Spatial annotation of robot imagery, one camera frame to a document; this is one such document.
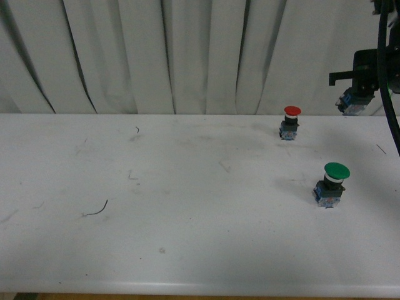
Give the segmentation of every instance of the white tabletop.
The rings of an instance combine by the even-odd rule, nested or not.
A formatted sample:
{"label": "white tabletop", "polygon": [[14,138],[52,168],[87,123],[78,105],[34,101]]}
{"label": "white tabletop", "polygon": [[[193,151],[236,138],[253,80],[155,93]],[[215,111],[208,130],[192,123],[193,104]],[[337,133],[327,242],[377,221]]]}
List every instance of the white tabletop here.
{"label": "white tabletop", "polygon": [[[0,291],[400,297],[386,119],[282,120],[0,115]],[[351,177],[324,209],[331,161]]]}

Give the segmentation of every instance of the small wire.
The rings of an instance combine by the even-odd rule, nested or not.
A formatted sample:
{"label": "small wire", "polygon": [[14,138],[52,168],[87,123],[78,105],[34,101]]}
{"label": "small wire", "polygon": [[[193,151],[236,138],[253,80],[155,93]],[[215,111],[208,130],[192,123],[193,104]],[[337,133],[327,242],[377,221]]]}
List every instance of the small wire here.
{"label": "small wire", "polygon": [[[103,208],[102,208],[100,211],[95,212],[94,214],[99,214],[99,213],[101,213],[101,212],[104,210],[104,208],[106,208],[107,202],[108,202],[108,199],[106,200],[106,203],[104,204]],[[84,217],[85,217],[85,216],[93,216],[94,214],[83,214],[83,216],[84,216]]]}

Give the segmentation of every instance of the white curtain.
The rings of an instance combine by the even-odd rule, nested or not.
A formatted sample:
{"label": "white curtain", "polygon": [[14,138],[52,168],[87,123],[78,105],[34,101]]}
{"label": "white curtain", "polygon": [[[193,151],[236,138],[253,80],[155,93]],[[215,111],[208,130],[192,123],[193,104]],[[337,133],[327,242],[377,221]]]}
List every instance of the white curtain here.
{"label": "white curtain", "polygon": [[[0,113],[339,115],[379,16],[352,0],[0,1]],[[379,93],[364,114],[383,114]]]}

